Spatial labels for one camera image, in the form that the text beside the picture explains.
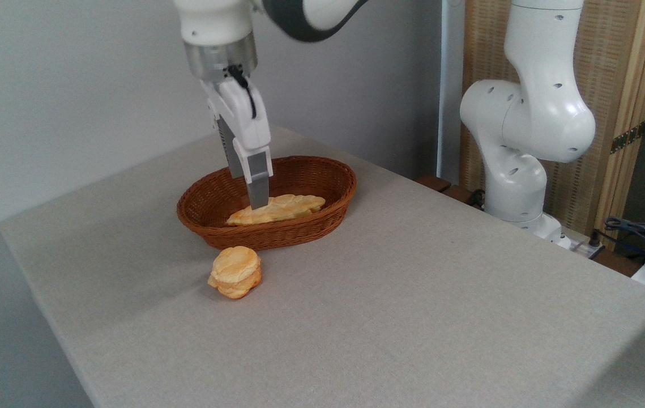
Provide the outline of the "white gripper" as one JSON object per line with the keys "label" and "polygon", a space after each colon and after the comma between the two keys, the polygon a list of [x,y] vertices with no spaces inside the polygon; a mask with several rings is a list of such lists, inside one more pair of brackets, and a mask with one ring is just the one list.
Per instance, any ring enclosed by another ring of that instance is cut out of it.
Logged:
{"label": "white gripper", "polygon": [[268,206],[271,166],[270,125],[260,92],[250,79],[201,80],[227,159],[231,177],[244,177],[252,210]]}

